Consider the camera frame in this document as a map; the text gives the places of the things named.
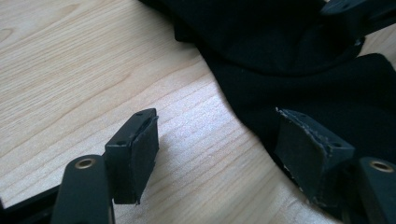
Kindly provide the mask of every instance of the wood grain surface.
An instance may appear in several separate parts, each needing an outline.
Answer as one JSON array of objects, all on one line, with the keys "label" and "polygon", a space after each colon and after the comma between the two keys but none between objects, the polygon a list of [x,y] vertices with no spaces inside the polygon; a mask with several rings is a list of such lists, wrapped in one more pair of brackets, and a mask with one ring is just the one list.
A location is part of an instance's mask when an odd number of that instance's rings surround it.
[{"label": "wood grain surface", "polygon": [[[396,27],[363,54],[396,64]],[[140,205],[117,223],[335,223],[309,204],[227,105],[171,22],[135,0],[0,1],[0,196],[6,207],[102,154],[133,113],[156,107],[160,151]]]}]

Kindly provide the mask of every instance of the black plastic part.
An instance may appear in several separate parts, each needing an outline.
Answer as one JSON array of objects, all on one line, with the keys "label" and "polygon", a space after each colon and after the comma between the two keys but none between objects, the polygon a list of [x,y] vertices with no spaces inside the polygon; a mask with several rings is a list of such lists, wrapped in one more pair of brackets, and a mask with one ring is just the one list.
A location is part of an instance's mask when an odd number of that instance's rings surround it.
[{"label": "black plastic part", "polygon": [[346,44],[396,22],[395,0],[332,0],[320,11],[330,34]]},{"label": "black plastic part", "polygon": [[67,164],[50,223],[114,223],[103,157],[88,155]]},{"label": "black plastic part", "polygon": [[362,158],[357,177],[370,223],[396,223],[396,165],[377,158]]},{"label": "black plastic part", "polygon": [[106,144],[114,203],[140,203],[159,149],[157,113],[134,114]]},{"label": "black plastic part", "polygon": [[0,223],[50,223],[58,189],[48,189],[7,209],[1,204]]},{"label": "black plastic part", "polygon": [[278,110],[281,117],[275,154],[312,203],[335,207],[338,173],[355,148],[307,115]]}]

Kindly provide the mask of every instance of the black fabric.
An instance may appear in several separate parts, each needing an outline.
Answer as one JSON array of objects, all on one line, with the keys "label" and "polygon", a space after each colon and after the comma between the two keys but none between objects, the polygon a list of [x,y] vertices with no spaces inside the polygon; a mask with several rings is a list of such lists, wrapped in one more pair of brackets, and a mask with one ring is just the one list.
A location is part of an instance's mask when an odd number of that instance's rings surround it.
[{"label": "black fabric", "polygon": [[194,42],[236,116],[276,163],[276,108],[307,114],[356,147],[396,163],[396,73],[379,54],[356,58],[322,25],[319,0],[142,0]]}]

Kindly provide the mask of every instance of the metal grommet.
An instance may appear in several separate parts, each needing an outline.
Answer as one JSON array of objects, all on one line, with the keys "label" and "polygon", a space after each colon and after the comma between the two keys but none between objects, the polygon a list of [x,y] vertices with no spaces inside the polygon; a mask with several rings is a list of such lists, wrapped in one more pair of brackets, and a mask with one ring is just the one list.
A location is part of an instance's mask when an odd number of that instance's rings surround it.
[{"label": "metal grommet", "polygon": [[385,173],[394,172],[393,168],[382,161],[370,161],[370,165],[378,171]]},{"label": "metal grommet", "polygon": [[90,168],[91,166],[93,166],[95,164],[95,162],[96,162],[95,159],[88,158],[88,159],[84,159],[84,160],[76,162],[75,167],[80,170],[87,169],[87,168]]}]

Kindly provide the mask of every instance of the black cloth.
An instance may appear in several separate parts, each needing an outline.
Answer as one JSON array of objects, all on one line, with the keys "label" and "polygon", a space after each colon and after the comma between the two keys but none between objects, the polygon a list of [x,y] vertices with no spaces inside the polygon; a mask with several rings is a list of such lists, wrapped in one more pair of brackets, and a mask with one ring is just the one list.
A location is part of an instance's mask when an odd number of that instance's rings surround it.
[{"label": "black cloth", "polygon": [[176,40],[196,44],[236,116],[274,155],[276,108],[296,110],[353,145],[356,158],[396,163],[396,73],[337,42],[319,0],[142,0],[170,15]]}]

